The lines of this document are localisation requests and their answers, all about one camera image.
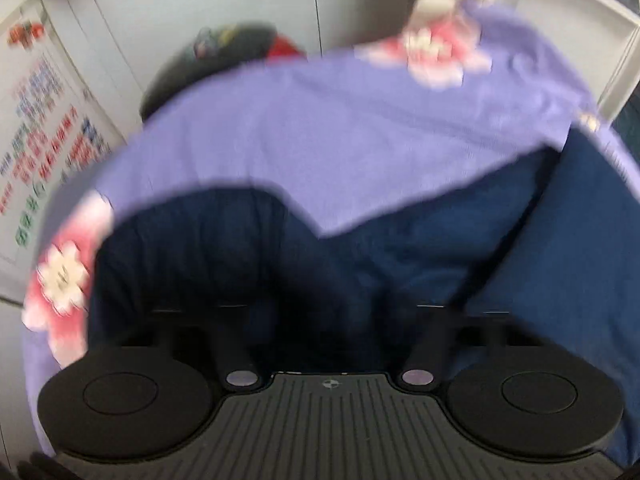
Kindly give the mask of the navy blue jacket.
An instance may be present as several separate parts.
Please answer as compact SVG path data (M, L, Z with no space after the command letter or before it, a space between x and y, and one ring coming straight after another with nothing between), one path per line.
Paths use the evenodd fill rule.
M626 412L608 456L639 457L639 204L579 131L465 188L317 235L264 188L206 188L121 218L94 264L88 343L212 341L242 313L269 366L399 363L426 306L506 310L614 379Z

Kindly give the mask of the lavender floral bed sheet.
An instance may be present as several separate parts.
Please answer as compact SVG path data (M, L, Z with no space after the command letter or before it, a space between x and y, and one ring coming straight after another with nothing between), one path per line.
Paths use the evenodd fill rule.
M119 219L206 188L264 188L319 236L586 136L639 203L639 157L575 71L501 6L416 8L396 37L209 77L58 190L23 311L29 401L82 358L94 264Z

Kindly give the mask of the dark round stool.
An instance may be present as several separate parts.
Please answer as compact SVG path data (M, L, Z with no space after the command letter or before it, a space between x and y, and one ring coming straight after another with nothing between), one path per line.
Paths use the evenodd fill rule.
M203 79L251 62L305 55L271 24L241 22L202 28L152 78L143 92L140 117L146 122L167 102Z

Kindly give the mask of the white machine with knobs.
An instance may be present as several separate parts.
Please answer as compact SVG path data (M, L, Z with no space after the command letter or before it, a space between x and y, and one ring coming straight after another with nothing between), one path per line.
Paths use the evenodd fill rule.
M574 65L613 120L639 83L639 0L497 0L529 21Z

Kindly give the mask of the printed wall poster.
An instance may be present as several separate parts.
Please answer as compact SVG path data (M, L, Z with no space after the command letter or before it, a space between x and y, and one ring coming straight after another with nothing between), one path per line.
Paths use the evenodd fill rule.
M42 0L25 0L1 24L2 299L24 297L55 189L122 142Z

